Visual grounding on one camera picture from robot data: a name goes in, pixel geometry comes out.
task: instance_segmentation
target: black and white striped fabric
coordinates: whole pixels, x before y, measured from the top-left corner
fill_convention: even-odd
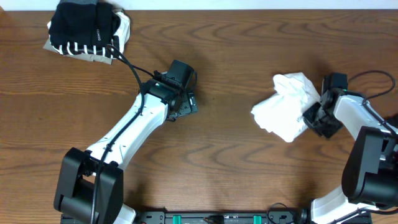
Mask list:
[[[123,53],[124,51],[124,44],[128,41],[129,36],[130,36],[130,19],[122,12],[122,10],[114,10],[113,11],[113,16],[112,16],[112,36],[110,38],[110,42],[107,44],[112,44],[114,45],[120,52]],[[52,21],[50,21],[47,24],[47,27],[49,30],[51,30],[51,26],[54,26],[52,24]],[[91,32],[83,33],[86,35],[92,35]],[[102,57],[107,57],[107,58],[113,58],[113,56],[106,50],[105,43],[101,45],[90,45],[88,41],[90,40],[91,36],[84,39],[81,38],[83,35],[76,35],[77,38],[76,40],[82,40],[84,39],[84,42],[87,44],[81,44],[78,42],[75,42],[71,39],[74,39],[74,37],[70,37],[68,35],[67,38],[58,38],[60,35],[59,33],[55,33],[54,35],[57,35],[57,38],[53,38],[53,40],[56,40],[58,43],[65,42],[63,44],[54,44],[51,42],[52,47],[61,55],[78,55],[78,54],[94,54],[94,55],[99,55]]]

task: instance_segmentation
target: white fabric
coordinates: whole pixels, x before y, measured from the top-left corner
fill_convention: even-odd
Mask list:
[[[254,106],[251,113],[260,128],[292,142],[307,129],[303,112],[318,102],[320,96],[302,72],[274,75],[273,81],[277,93]]]

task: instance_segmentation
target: black fabric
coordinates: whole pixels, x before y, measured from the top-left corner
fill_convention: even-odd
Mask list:
[[[91,34],[91,45],[105,46],[112,38],[112,5],[99,2],[96,8],[94,32]]]
[[[57,6],[49,30],[52,45],[70,42],[91,45],[91,34],[96,19],[95,4],[64,2]]]

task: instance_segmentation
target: wood grain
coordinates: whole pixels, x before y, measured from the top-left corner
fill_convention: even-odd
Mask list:
[[[288,144],[260,129],[250,110],[273,94],[272,76],[302,71],[318,89],[331,71],[381,69],[398,78],[398,11],[127,13],[133,64],[166,71],[179,59],[199,73],[199,113],[156,129],[127,168],[124,196],[134,208],[306,205],[340,184],[353,140],[345,129],[329,141],[307,131]],[[101,138],[137,93],[122,63],[43,50],[52,14],[0,19],[0,223],[58,223],[52,204],[63,155]],[[389,85],[369,75],[350,88],[371,95]],[[394,90],[371,103],[388,116],[398,112],[397,100]]]

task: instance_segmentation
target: folded clothing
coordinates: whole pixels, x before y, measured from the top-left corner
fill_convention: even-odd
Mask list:
[[[308,128],[302,115],[320,96],[301,72],[274,75],[273,81],[277,93],[254,106],[251,113],[260,128],[292,142]]]
[[[121,52],[130,35],[130,19],[97,0],[61,0],[49,27],[50,42],[62,55],[95,54],[108,58],[113,44]]]

